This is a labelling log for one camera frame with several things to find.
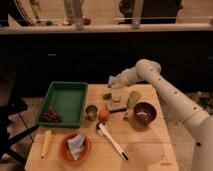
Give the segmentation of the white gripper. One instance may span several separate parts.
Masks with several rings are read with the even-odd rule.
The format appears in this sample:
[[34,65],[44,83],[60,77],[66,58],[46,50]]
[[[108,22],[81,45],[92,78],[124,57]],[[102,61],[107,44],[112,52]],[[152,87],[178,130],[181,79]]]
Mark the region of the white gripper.
[[118,87],[128,87],[130,85],[130,81],[128,79],[128,71],[124,70],[117,76],[109,76],[108,79],[108,87],[113,88],[115,86]]

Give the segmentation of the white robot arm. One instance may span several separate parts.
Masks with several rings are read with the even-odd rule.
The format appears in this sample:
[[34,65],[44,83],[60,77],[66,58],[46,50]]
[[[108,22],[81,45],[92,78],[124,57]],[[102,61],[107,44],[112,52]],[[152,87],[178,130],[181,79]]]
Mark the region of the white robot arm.
[[191,171],[213,171],[213,115],[164,79],[160,72],[159,63],[141,59],[134,67],[110,76],[108,86],[122,88],[141,81],[150,83],[195,140]]

